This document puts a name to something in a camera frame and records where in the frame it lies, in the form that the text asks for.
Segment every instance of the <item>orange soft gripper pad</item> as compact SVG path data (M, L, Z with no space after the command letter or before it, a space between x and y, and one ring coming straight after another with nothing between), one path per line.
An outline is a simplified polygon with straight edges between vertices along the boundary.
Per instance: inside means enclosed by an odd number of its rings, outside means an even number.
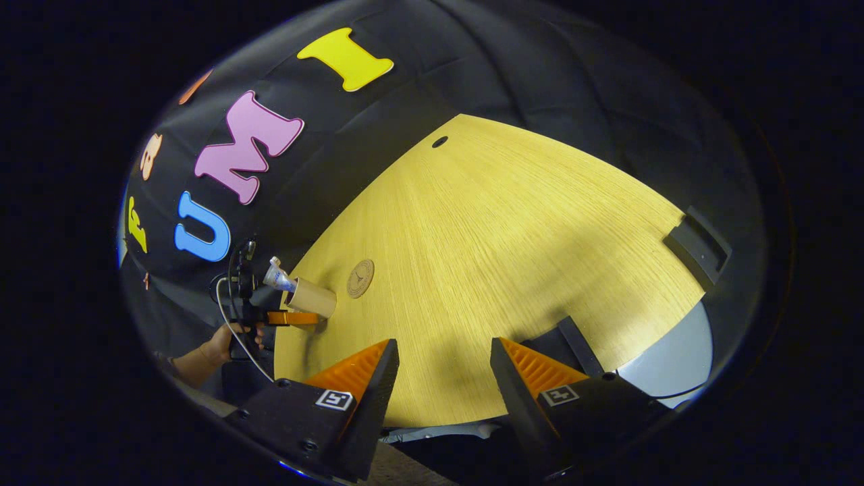
M273 324L289 324L292 326L307 326L318 323L318 314L314 312L268 312L267 319Z
M587 380L588 376L582 374L573 368L555 361L552 358L538 353L533 349L526 348L521 344L516 344L509 339L499 338L504 349L516 366L519 376L531 392L531 398L537 400L540 392L549 390L550 388L560 387L576 383L577 381Z
M373 344L356 355L348 356L332 367L309 378L306 380L306 384L328 390L350 392L359 403L389 341L386 339L378 344Z

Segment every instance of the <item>yellow letter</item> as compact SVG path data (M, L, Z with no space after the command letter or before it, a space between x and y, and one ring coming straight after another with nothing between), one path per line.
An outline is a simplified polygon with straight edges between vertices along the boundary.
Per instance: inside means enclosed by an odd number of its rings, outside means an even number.
M129 233L138 240L141 249L147 252L147 235L144 234L144 228L141 227L141 220L138 219L138 213L135 212L135 198L129 196Z
M312 41L297 59L314 57L342 76L342 89L357 91L393 68L393 61L377 59L348 38L350 27L334 30Z

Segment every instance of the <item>yellow letter i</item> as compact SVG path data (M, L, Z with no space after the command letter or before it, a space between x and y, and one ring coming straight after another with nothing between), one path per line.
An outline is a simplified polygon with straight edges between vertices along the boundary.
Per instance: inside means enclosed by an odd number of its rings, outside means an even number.
M314 57L342 76L342 89L357 91L393 68L393 61L378 59L348 38L350 27L323 35L297 53L297 59Z

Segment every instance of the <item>pink letter m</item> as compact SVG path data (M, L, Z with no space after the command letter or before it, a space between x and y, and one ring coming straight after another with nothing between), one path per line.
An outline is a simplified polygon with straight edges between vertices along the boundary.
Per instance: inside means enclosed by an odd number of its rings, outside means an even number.
M207 175L237 193L241 204L255 199L260 182L255 176L245 178L235 172L266 172L267 161L252 139L267 147L271 157L282 155L303 130L303 120L286 119L271 112L255 100L255 92L243 93L226 114L233 144L208 145L195 162L195 175Z

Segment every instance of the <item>cardboard cup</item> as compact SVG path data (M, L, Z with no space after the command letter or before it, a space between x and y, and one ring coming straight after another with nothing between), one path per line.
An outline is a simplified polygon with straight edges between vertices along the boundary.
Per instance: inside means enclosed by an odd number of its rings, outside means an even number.
M314 312L325 319L333 315L336 310L336 294L322 289L308 280L299 277L295 280L297 281L297 290L287 303L291 309L300 312Z

